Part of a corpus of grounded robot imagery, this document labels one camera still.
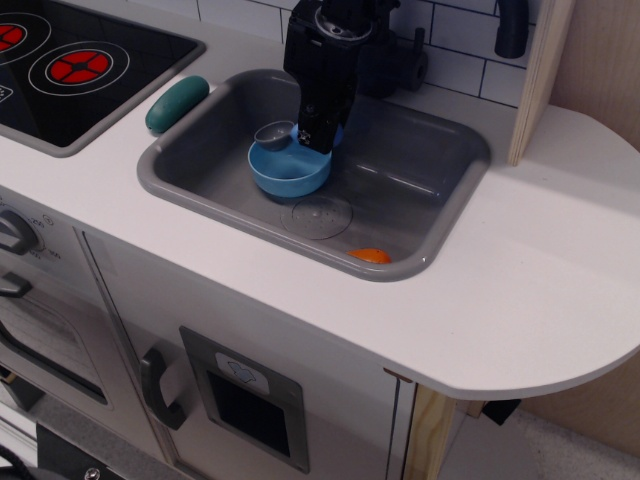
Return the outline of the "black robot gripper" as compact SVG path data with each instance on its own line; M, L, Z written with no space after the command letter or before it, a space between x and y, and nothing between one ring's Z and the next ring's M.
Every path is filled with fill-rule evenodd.
M360 54L391 39L398 1L300 1L287 27L284 70L299 85L298 142L321 154L346 127Z

